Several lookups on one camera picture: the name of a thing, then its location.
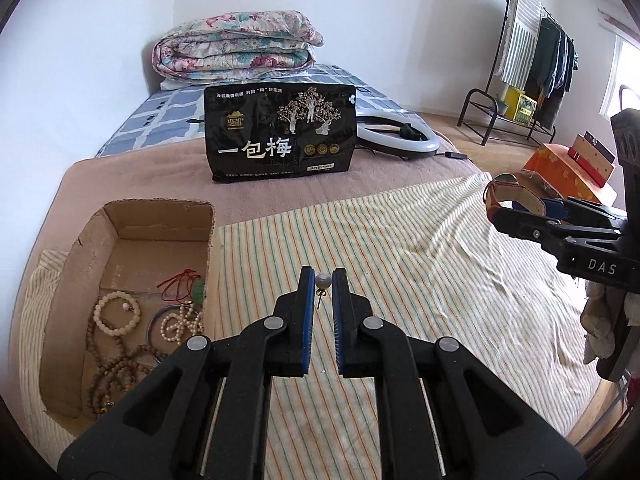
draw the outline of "striped sheet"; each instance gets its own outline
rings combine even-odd
[[[599,382],[582,365],[584,299],[539,246],[489,224],[489,180],[476,174],[219,228],[214,338],[270,314],[301,266],[345,267],[374,314],[410,336],[458,338],[567,434]],[[373,382],[338,378],[333,330],[329,297],[316,311],[309,375],[274,380],[267,478],[380,477]]]
[[[39,373],[44,330],[66,253],[43,251],[33,271],[24,297],[20,319],[20,394],[26,418],[25,433],[34,449],[50,466],[71,444],[74,436],[45,413],[40,398]]]
[[[542,19],[539,0],[511,0],[508,17],[510,36],[502,44],[504,64],[499,68],[503,82],[524,90],[533,64]]]

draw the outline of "yellow box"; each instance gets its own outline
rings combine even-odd
[[[510,86],[507,95],[504,97],[505,104],[509,105],[505,117],[525,126],[529,126],[533,120],[533,113],[536,111],[538,103],[524,95],[522,90]]]

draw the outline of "hanging clothes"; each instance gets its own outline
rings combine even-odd
[[[560,107],[564,100],[564,89],[558,89],[551,92],[551,95],[545,98],[542,106],[536,113],[536,119],[543,128],[551,130],[560,113]]]
[[[540,36],[529,75],[549,97],[558,83],[559,74],[566,70],[566,34],[551,18],[540,22]]]
[[[529,75],[542,19],[539,0],[509,0],[506,31],[500,44],[495,75],[524,90]]]
[[[568,55],[566,75],[564,76],[564,91],[571,89],[571,81],[574,79],[574,70],[578,70],[578,54],[575,51],[574,40],[568,37]]]

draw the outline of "hanging towel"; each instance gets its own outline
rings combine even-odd
[[[580,316],[586,330],[584,364],[597,357],[609,358],[615,352],[616,340],[613,327],[616,322],[615,304],[620,301],[629,326],[640,326],[640,295],[617,290],[601,283],[587,282],[587,303]],[[640,344],[632,352],[625,367],[634,377],[640,376]]]
[[[510,0],[502,55],[496,75],[520,90],[529,76],[536,53],[542,4],[539,0]]]

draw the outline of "orange box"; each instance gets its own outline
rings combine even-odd
[[[563,198],[573,196],[612,206],[618,196],[608,183],[599,187],[569,156],[569,148],[560,144],[543,144],[522,169],[539,174]]]

